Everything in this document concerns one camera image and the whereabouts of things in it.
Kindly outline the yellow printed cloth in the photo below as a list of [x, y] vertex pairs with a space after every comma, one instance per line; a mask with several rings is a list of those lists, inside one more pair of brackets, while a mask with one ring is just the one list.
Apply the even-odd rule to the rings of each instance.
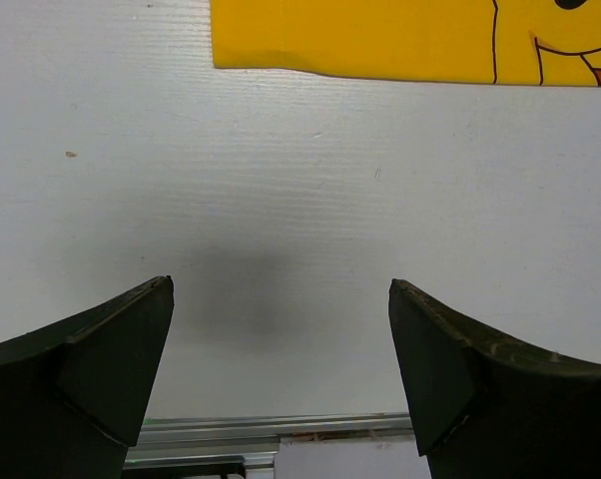
[[601, 87], [601, 0], [214, 1], [218, 68]]

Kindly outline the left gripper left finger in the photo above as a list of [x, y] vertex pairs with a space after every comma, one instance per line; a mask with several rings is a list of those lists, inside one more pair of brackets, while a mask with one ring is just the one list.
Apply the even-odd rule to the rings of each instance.
[[154, 277], [0, 342], [0, 478], [118, 478], [137, 444], [174, 310]]

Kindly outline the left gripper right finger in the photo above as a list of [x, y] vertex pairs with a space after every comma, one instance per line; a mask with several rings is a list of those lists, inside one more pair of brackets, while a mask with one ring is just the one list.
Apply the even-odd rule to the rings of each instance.
[[550, 351], [396, 279], [388, 316], [435, 478], [601, 478], [601, 364]]

